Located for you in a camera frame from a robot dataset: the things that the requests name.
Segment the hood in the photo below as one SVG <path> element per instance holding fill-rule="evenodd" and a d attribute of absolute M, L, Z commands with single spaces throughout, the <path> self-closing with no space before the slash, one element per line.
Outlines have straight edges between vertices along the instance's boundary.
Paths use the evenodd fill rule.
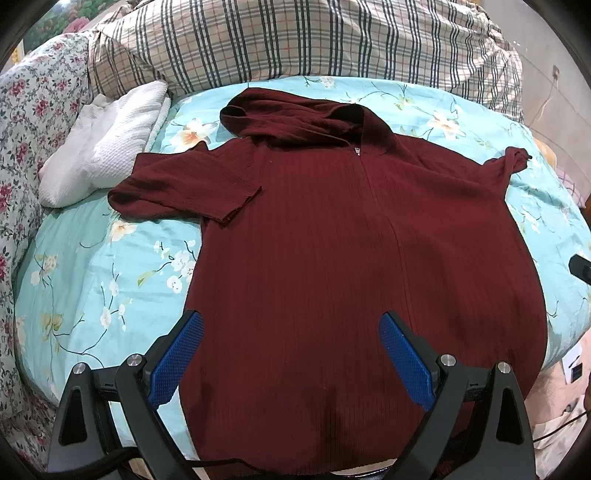
<path fill-rule="evenodd" d="M 220 113 L 222 125 L 238 137 L 273 146 L 360 143 L 365 111 L 343 104 L 263 88 L 248 88 Z"/>

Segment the ribbed knit fabric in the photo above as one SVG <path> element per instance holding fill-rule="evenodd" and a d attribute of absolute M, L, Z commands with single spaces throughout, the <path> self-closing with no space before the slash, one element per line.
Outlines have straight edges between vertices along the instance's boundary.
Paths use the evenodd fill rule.
<path fill-rule="evenodd" d="M 244 138 L 140 154 L 109 193 L 126 217 L 205 217 L 186 301 L 205 334 L 180 386 L 201 458 L 282 473 L 396 458 L 423 412 L 379 341 L 390 309 L 465 365 L 507 360 L 529 392 L 544 299 L 504 202 L 525 150 L 481 166 L 362 106 L 263 89 L 221 120 Z"/>

